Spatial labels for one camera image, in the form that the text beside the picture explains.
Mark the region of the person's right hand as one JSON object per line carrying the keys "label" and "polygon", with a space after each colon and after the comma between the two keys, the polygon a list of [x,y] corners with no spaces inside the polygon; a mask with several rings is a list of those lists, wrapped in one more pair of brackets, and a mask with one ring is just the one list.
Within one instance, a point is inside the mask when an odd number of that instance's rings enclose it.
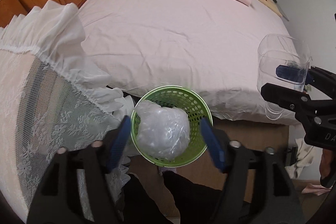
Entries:
{"label": "person's right hand", "polygon": [[331,163],[335,159],[335,154],[333,151],[323,149],[322,150],[322,156],[321,156],[321,162],[319,165],[319,172],[321,175],[321,178],[326,178],[329,176],[330,170],[331,170]]}

